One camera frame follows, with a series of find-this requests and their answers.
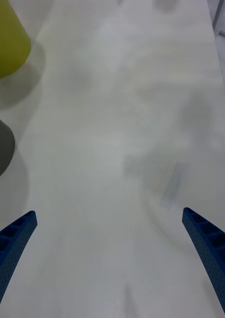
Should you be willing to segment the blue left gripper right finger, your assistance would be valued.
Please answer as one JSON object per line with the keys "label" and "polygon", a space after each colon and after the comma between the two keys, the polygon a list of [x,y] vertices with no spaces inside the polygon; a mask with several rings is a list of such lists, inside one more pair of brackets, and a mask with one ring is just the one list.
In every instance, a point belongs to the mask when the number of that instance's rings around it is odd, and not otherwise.
{"label": "blue left gripper right finger", "polygon": [[225,314],[225,232],[188,207],[183,209],[182,223]]}

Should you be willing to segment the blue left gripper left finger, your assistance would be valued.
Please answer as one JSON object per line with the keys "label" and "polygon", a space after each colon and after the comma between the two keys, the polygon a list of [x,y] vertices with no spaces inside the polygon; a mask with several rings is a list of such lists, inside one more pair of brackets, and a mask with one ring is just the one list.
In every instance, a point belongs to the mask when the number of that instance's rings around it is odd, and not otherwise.
{"label": "blue left gripper left finger", "polygon": [[36,213],[29,211],[0,231],[0,304],[36,227]]}

